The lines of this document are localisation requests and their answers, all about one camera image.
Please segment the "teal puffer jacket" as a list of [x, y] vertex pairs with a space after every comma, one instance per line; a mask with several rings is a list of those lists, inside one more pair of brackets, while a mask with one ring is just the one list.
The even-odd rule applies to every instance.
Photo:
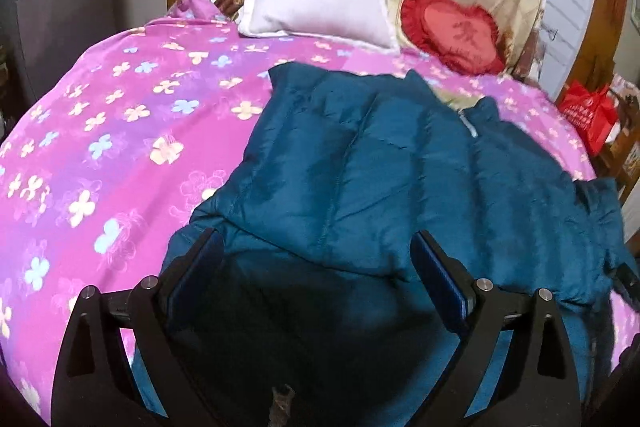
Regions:
[[410, 259], [427, 231], [473, 277], [558, 298], [589, 395], [610, 373], [624, 243], [615, 184], [574, 180], [483, 98], [454, 110], [416, 72], [288, 63], [243, 160], [168, 244], [206, 230], [222, 255], [186, 279], [168, 337], [228, 426], [401, 426], [457, 347]]

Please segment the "pink floral bed sheet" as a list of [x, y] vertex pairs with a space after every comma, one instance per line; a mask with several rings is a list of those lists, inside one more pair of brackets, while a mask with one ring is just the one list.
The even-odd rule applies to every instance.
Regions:
[[1, 379], [38, 425], [55, 359], [87, 285], [130, 286], [160, 265], [169, 235], [236, 166], [292, 60], [367, 74], [410, 69], [454, 107], [489, 95], [577, 179], [576, 133], [537, 89], [465, 76], [426, 54], [391, 56], [324, 39], [242, 38], [206, 0], [96, 44], [1, 147]]

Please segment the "wooden chair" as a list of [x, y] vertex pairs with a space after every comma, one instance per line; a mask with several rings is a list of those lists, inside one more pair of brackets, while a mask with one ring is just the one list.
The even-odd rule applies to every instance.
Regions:
[[616, 182], [618, 200], [626, 202], [639, 180], [639, 87], [615, 74], [608, 95], [612, 98], [618, 123], [615, 136], [605, 142], [596, 158], [598, 176]]

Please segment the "red shopping bag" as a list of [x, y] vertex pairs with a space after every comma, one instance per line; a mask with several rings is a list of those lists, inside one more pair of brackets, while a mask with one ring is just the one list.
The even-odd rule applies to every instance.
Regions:
[[618, 121], [614, 102], [608, 96], [608, 86], [589, 91], [576, 80], [565, 91], [559, 111], [575, 128], [591, 157], [601, 152]]

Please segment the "red heart cushion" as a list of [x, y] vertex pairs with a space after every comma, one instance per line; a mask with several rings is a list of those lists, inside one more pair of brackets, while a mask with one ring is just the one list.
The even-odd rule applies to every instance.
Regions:
[[400, 26], [419, 50], [462, 75], [497, 75], [506, 68], [499, 28], [481, 6], [454, 0], [404, 0]]

